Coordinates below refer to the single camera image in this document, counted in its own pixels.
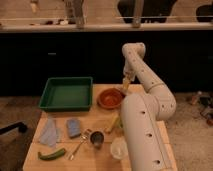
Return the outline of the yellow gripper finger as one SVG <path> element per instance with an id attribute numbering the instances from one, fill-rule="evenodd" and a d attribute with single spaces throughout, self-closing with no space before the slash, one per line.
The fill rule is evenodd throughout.
<path id="1" fill-rule="evenodd" d="M 127 92 L 131 81 L 128 78 L 124 78 L 122 81 L 122 91 Z"/>

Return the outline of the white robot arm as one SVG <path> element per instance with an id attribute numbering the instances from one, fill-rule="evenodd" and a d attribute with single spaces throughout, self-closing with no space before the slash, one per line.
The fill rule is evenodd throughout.
<path id="1" fill-rule="evenodd" d="M 176 110 L 176 100 L 168 86 L 144 62 L 145 45 L 126 43 L 123 88 L 138 78 L 144 90 L 128 93 L 121 104 L 121 120 L 132 171 L 172 171 L 171 160 L 157 125 Z"/>

